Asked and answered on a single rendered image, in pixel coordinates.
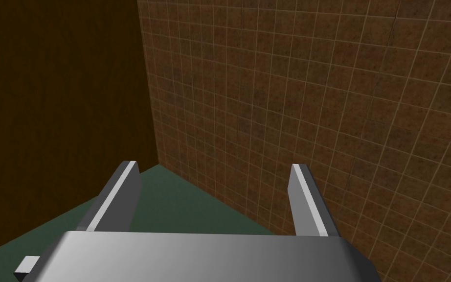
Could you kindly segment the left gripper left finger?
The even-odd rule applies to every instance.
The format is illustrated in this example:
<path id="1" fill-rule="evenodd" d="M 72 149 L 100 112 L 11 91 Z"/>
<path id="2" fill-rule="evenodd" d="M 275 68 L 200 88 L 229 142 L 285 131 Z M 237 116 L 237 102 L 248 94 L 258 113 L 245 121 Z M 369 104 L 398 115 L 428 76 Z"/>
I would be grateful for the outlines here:
<path id="1" fill-rule="evenodd" d="M 128 232 L 142 190 L 136 161 L 123 161 L 108 180 L 76 230 Z"/>

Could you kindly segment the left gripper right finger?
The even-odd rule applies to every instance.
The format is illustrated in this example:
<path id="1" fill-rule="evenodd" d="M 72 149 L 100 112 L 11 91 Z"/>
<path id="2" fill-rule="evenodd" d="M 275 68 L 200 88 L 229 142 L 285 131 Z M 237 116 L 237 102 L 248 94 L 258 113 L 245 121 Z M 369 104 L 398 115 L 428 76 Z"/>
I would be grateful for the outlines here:
<path id="1" fill-rule="evenodd" d="M 296 236 L 341 236 L 307 165 L 292 165 L 288 196 Z"/>

